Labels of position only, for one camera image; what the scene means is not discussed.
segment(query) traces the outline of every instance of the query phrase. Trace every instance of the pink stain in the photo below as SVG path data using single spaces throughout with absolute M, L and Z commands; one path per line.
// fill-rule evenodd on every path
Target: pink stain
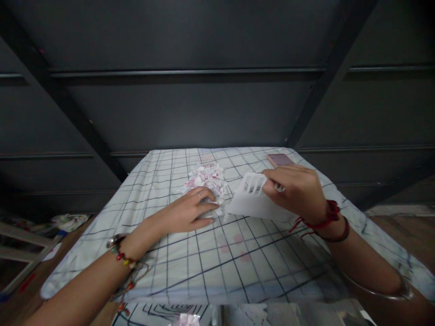
M 225 244 L 221 247 L 221 253 L 228 254 L 229 252 L 230 252 L 230 247 L 228 247 L 227 244 Z
M 244 251 L 242 251 L 243 256 L 240 257 L 240 261 L 244 262 L 244 263 L 249 263 L 251 262 L 251 255 L 245 253 Z
M 240 233 L 236 234 L 233 239 L 234 239 L 234 242 L 237 244 L 245 241 L 245 239 L 243 238 L 243 236 Z

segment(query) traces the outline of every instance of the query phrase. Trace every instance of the paper scrap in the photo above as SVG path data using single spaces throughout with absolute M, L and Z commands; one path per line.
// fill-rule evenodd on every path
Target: paper scrap
M 181 193 L 185 194 L 196 187 L 207 187 L 213 192 L 217 204 L 224 202 L 223 194 L 227 182 L 223 178 L 223 168 L 218 163 L 196 165 L 189 172 L 189 177 L 189 181 L 180 188 Z

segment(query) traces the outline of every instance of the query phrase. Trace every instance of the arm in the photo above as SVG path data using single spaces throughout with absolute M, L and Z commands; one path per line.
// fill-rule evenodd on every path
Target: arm
M 145 219 L 121 242 L 120 251 L 128 258 L 139 260 L 162 236 L 190 232 L 213 223 L 212 219 L 195 220 L 200 214 L 218 208 L 216 204 L 200 203 L 197 192 L 203 199 L 215 200 L 208 188 L 189 191 Z M 48 300 L 24 325 L 89 325 L 130 271 L 128 266 L 116 260 L 114 254 L 103 254 Z
M 263 191 L 271 200 L 285 209 L 316 225 L 326 221 L 328 205 L 322 186 L 314 170 L 300 165 L 288 165 L 275 170 L 264 170 L 269 179 Z M 274 188 L 275 182 L 285 187 L 284 192 Z M 318 230 L 325 239 L 341 236 L 345 229 L 344 218 Z M 395 269 L 379 255 L 352 228 L 349 237 L 337 243 L 326 242 L 337 265 L 356 283 L 382 294 L 396 294 L 401 289 L 401 279 Z M 354 285 L 352 290 L 362 306 L 378 325 L 433 325 L 435 308 L 415 288 L 415 298 L 393 301 L 370 294 Z

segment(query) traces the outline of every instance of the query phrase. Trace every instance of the bracelet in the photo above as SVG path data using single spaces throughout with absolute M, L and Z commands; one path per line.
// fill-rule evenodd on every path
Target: bracelet
M 332 200 L 327 200 L 326 202 L 328 203 L 328 206 L 329 206 L 329 211 L 326 215 L 326 218 L 328 220 L 326 222 L 321 223 L 321 224 L 315 224 L 315 225 L 307 223 L 306 221 L 304 221 L 304 223 L 307 227 L 309 227 L 310 229 L 313 229 L 313 230 L 320 230 L 320 229 L 324 229 L 332 222 L 336 222 L 340 219 L 340 217 L 338 216 L 338 213 L 340 212 L 340 208 L 338 207 L 337 202 L 332 201 Z
M 328 214 L 326 216 L 328 220 L 326 222 L 313 225 L 313 224 L 308 223 L 301 216 L 299 216 L 298 219 L 296 220 L 295 225 L 293 225 L 293 227 L 290 229 L 289 233 L 291 233 L 299 225 L 299 223 L 303 222 L 307 227 L 313 229 L 313 231 L 304 233 L 300 237 L 301 239 L 303 239 L 303 237 L 305 237 L 306 235 L 315 234 L 318 237 L 320 237 L 323 241 L 330 242 L 330 243 L 345 241 L 349 237 L 349 234 L 350 234 L 350 225 L 349 225 L 349 221 L 344 216 L 343 216 L 343 218 L 344 218 L 344 222 L 345 222 L 345 229 L 344 229 L 343 234 L 341 236 L 339 236 L 338 238 L 326 239 L 326 238 L 320 236 L 319 233 L 317 232 L 317 230 L 324 229 L 325 227 L 330 225 L 332 222 L 337 222 L 340 220 L 340 217 L 338 216 L 338 213 L 340 212 L 340 208 L 338 207 L 337 202 L 332 201 L 332 200 L 327 200 L 326 202 L 329 205 L 329 211 L 328 211 Z
M 361 284 L 358 284 L 354 280 L 352 280 L 345 272 L 343 272 L 343 270 L 340 267 L 339 270 L 350 283 L 362 289 L 363 291 L 376 295 L 378 297 L 383 297 L 389 300 L 397 300 L 397 301 L 401 301 L 401 300 L 409 301 L 415 297 L 415 294 L 412 292 L 411 287 L 409 286 L 409 282 L 402 276 L 402 274 L 399 273 L 397 269 L 394 270 L 396 271 L 397 275 L 399 275 L 401 281 L 401 287 L 398 294 L 383 294 L 373 290 L 369 290 L 368 288 L 365 288 Z
M 323 241 L 330 242 L 330 243 L 336 243 L 336 242 L 345 241 L 349 237 L 349 234 L 350 234 L 350 225 L 349 225 L 349 221 L 347 220 L 347 218 L 344 217 L 344 216 L 343 216 L 343 218 L 344 218 L 344 223 L 346 224 L 346 226 L 345 226 L 343 234 L 341 236 L 339 236 L 338 238 L 335 238 L 335 239 L 326 239 L 326 238 L 320 236 L 318 234 L 318 232 L 316 230 L 314 230 L 316 235 L 318 235 Z
M 128 267 L 130 267 L 130 269 L 133 269 L 136 267 L 137 262 L 131 258 L 126 258 L 125 253 L 122 253 L 119 250 L 119 248 L 120 248 L 119 244 L 121 243 L 122 240 L 124 240 L 124 238 L 127 235 L 128 235 L 127 233 L 120 233 L 120 234 L 113 236 L 106 243 L 106 248 L 109 248 L 110 252 L 112 252 L 113 254 L 116 254 L 116 260 L 122 261 L 124 266 L 128 266 Z

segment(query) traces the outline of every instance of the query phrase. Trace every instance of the mattress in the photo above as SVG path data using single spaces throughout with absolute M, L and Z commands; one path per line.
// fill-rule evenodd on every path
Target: mattress
M 52 297 L 106 252 L 113 235 L 131 232 L 145 218 L 181 196 L 180 188 L 197 164 L 219 163 L 227 181 L 229 203 L 247 172 L 272 168 L 267 154 L 284 153 L 315 169 L 289 148 L 153 150 L 131 171 L 113 198 L 71 248 L 41 289 Z M 429 270 L 347 200 L 316 170 L 325 197 L 335 200 L 356 230 L 391 265 L 430 300 L 435 279 Z M 242 215 L 223 217 L 189 233 L 170 234 L 143 258 L 151 270 L 126 294 L 126 302 L 159 304 L 234 304 L 261 302 L 331 302 L 351 297 L 338 276 L 326 245 L 300 225 Z

